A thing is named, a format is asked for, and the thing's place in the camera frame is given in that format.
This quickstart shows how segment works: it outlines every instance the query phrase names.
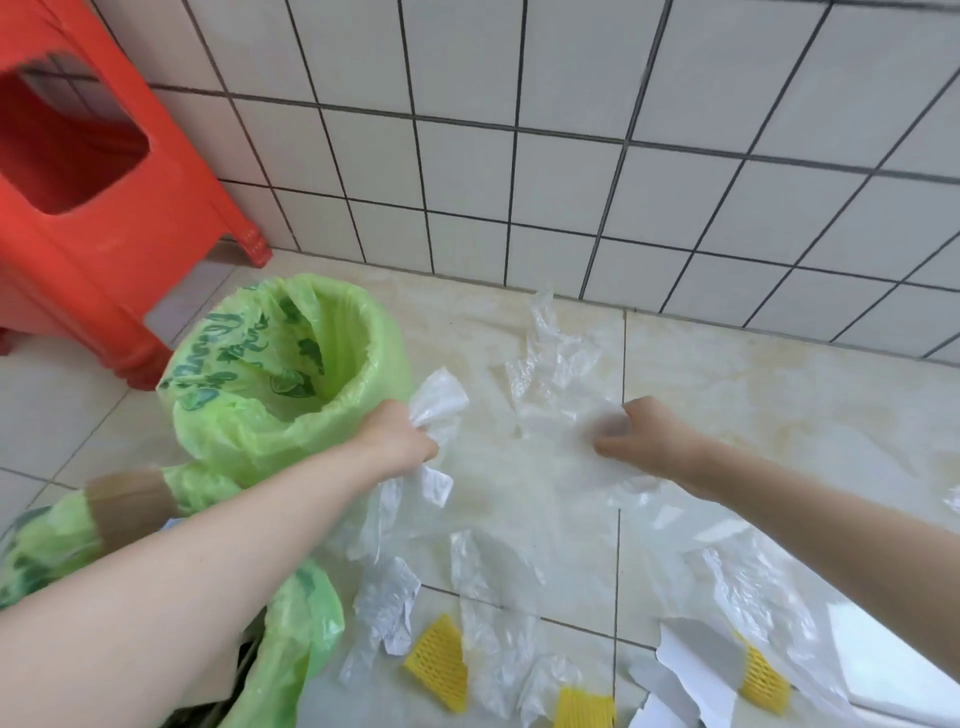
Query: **hand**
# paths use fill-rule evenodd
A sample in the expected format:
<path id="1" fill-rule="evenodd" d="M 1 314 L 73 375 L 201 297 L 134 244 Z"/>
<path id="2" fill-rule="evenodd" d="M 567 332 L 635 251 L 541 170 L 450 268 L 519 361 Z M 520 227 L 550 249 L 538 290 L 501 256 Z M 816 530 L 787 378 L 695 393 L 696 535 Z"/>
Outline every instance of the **hand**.
<path id="1" fill-rule="evenodd" d="M 687 474 L 698 467 L 707 438 L 654 397 L 628 401 L 623 409 L 630 417 L 630 432 L 597 438 L 593 443 L 597 454 L 684 485 Z"/>
<path id="2" fill-rule="evenodd" d="M 407 405 L 384 400 L 364 417 L 353 441 L 369 449 L 387 479 L 437 456 L 437 443 L 410 424 Z"/>

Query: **yellow foam fruit net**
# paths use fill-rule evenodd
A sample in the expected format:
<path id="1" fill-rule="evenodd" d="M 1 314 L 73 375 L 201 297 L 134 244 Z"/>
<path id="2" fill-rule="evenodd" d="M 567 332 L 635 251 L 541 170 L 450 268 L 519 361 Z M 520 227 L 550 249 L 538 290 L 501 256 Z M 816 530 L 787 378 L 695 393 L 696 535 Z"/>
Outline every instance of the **yellow foam fruit net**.
<path id="1" fill-rule="evenodd" d="M 790 704 L 790 682 L 770 667 L 758 649 L 740 639 L 747 645 L 747 670 L 740 694 L 758 708 L 782 716 Z"/>
<path id="2" fill-rule="evenodd" d="M 448 615 L 441 615 L 420 635 L 403 666 L 454 713 L 467 710 L 467 666 L 462 635 Z"/>
<path id="3" fill-rule="evenodd" d="M 611 728 L 616 718 L 613 698 L 576 688 L 560 690 L 554 728 Z"/>

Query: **green garbage bag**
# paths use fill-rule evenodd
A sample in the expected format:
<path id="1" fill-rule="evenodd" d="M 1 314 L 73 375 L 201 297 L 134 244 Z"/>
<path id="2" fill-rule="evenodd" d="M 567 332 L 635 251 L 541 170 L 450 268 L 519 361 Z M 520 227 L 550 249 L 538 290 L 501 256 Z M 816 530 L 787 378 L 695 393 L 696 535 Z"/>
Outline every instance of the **green garbage bag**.
<path id="1" fill-rule="evenodd" d="M 347 440 L 413 392 L 399 328 L 363 288 L 303 274 L 241 288 L 193 327 L 157 386 L 180 444 L 246 487 Z"/>
<path id="2" fill-rule="evenodd" d="M 166 468 L 164 480 L 184 516 L 240 492 L 202 463 Z M 30 511 L 14 525 L 0 575 L 0 609 L 95 561 L 103 544 L 84 492 Z M 312 559 L 280 585 L 244 689 L 220 728 L 295 728 L 303 685 L 319 672 L 344 631 L 340 599 Z"/>

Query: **marble-pattern floor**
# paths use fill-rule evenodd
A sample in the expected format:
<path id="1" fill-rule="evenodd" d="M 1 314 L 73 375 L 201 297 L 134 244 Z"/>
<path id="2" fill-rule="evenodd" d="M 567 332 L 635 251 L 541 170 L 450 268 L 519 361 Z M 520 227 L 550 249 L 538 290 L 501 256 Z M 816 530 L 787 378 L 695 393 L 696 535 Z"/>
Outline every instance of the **marble-pattern floor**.
<path id="1" fill-rule="evenodd" d="M 661 610 L 643 566 L 635 523 L 641 516 L 599 501 L 571 507 L 516 447 L 502 365 L 525 352 L 529 296 L 283 251 L 255 270 L 220 251 L 149 323 L 175 344 L 236 288 L 302 272 L 370 290 L 399 323 L 415 379 L 446 366 L 471 399 L 444 462 L 456 483 L 450 501 L 400 550 L 427 587 L 414 612 L 415 635 L 441 612 L 459 614 L 446 534 L 482 527 L 533 554 L 544 569 L 541 651 L 565 654 L 589 689 L 613 693 L 617 725 L 626 726 L 646 695 L 626 666 L 657 645 Z M 656 395 L 727 442 L 960 529 L 960 515 L 944 503 L 960 483 L 960 370 L 612 307 L 560 300 L 556 310 L 562 330 L 590 333 L 600 344 L 590 383 L 606 397 Z M 187 459 L 156 397 L 127 389 L 83 348 L 23 337 L 0 358 L 0 533 L 23 510 L 55 502 L 96 475 Z M 325 563 L 349 607 L 355 572 Z M 344 692 L 331 673 L 317 678 L 301 702 L 300 726 L 325 724 L 327 710 L 345 726 L 504 725 L 476 707 L 452 717 L 388 658 L 361 692 Z M 871 724 L 891 724 L 865 715 Z M 746 703 L 734 720 L 737 728 L 799 724 Z"/>

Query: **forearm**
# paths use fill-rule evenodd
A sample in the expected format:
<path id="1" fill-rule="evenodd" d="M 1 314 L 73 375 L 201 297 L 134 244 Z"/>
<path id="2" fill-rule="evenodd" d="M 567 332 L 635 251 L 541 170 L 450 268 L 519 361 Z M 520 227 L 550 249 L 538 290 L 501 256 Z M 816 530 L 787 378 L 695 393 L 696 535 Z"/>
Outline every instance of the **forearm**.
<path id="1" fill-rule="evenodd" d="M 707 441 L 684 485 L 717 498 L 960 680 L 960 536 Z"/>
<path id="2" fill-rule="evenodd" d="M 355 442 L 327 450 L 12 607 L 0 616 L 11 724 L 158 725 L 383 475 Z"/>

